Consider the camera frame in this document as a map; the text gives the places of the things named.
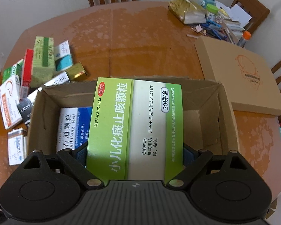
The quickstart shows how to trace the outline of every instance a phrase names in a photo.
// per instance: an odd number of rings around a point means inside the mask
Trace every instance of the orange and white medicine box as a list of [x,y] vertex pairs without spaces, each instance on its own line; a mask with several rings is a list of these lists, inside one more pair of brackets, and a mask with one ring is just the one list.
[[16,74],[0,86],[0,108],[5,129],[22,121],[17,108],[20,98],[20,80]]

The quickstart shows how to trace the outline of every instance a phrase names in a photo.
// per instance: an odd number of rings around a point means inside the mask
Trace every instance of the printed logo on box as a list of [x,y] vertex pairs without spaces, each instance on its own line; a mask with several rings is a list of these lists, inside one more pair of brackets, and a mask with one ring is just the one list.
[[161,88],[161,110],[163,113],[168,113],[169,107],[169,90],[166,87]]
[[254,89],[258,90],[262,81],[260,80],[259,73],[255,64],[246,56],[238,55],[235,60],[238,62],[240,72],[244,79],[247,79]]
[[13,96],[13,83],[10,80],[6,82],[5,88],[8,90],[10,96]]
[[104,90],[105,90],[105,84],[104,82],[101,82],[99,84],[99,87],[98,87],[98,95],[101,97],[104,93]]

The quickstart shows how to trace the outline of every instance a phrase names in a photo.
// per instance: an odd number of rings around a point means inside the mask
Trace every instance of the children's cough granules box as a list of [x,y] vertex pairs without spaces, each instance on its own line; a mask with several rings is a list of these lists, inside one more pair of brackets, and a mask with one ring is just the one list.
[[164,180],[182,170],[181,85],[98,78],[87,169],[104,181]]

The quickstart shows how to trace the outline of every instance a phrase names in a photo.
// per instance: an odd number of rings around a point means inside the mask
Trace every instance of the orange bottle cap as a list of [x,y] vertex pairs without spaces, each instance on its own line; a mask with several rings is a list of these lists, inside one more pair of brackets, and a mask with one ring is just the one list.
[[252,35],[251,35],[251,33],[249,31],[244,31],[242,36],[243,36],[244,39],[249,40]]

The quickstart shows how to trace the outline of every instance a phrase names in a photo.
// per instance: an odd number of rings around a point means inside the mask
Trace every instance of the pile of clutter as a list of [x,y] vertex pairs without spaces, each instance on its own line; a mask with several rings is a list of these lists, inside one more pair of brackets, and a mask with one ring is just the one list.
[[[73,64],[68,41],[54,47],[53,38],[37,36],[33,50],[26,49],[24,58],[3,72],[0,108],[5,129],[21,122],[29,127],[37,93],[44,87],[81,81],[86,77],[82,64]],[[26,136],[27,131],[23,128],[8,133],[10,165],[20,164],[26,158]]]
[[[231,14],[232,18],[229,17],[226,13],[227,9],[229,8],[215,0],[171,0],[169,2],[169,10],[183,24],[190,25],[195,32],[235,44],[232,38],[233,33],[239,38],[237,45],[244,47],[251,38],[251,34],[245,31],[238,18],[232,17]],[[223,26],[224,20],[229,22],[226,26]]]

